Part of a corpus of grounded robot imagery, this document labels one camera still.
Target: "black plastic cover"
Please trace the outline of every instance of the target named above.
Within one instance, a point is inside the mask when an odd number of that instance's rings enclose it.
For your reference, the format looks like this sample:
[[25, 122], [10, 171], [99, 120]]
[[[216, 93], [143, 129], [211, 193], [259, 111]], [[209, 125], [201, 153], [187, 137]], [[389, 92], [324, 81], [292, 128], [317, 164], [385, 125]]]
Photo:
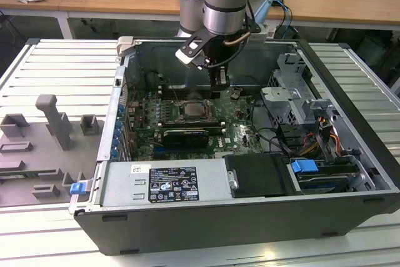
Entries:
[[239, 188], [234, 198], [295, 195], [285, 157], [252, 153], [225, 156], [226, 169], [234, 171]]

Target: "motherboard chip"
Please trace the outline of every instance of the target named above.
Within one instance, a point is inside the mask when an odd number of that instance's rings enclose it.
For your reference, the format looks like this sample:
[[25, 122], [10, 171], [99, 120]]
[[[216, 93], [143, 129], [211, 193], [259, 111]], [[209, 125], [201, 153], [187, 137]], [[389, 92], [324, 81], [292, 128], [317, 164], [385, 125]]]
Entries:
[[206, 119], [206, 108], [202, 101], [183, 104], [184, 119]]

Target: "desk leg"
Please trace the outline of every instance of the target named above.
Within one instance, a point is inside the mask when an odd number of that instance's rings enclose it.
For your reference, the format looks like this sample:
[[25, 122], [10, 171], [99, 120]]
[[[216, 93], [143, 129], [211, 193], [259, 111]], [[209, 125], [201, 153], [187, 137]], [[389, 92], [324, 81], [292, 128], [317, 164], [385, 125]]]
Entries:
[[75, 39], [75, 34], [68, 23], [68, 14], [65, 12], [60, 12], [61, 14], [57, 16], [58, 25], [60, 26], [62, 37], [64, 39]]

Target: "yellow wire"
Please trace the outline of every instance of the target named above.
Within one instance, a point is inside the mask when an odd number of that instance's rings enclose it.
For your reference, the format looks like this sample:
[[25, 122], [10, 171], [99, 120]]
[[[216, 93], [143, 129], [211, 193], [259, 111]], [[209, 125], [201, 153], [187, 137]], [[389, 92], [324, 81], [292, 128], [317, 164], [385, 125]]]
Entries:
[[304, 150], [300, 155], [302, 156], [302, 155], [305, 155], [305, 154], [308, 154], [309, 152], [311, 152], [312, 150], [314, 150], [315, 148], [317, 148], [319, 145], [318, 145], [318, 142], [315, 142], [312, 146], [310, 146], [308, 149], [306, 149], [306, 150]]

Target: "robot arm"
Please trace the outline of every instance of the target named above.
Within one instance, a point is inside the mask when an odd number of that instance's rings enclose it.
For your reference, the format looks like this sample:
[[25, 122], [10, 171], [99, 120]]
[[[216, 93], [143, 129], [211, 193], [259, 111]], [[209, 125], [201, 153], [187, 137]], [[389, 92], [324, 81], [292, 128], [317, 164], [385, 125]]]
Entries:
[[211, 89], [229, 86], [228, 63], [257, 27], [246, 14], [248, 0], [181, 0], [181, 29], [189, 36], [176, 52], [185, 65], [207, 69]]

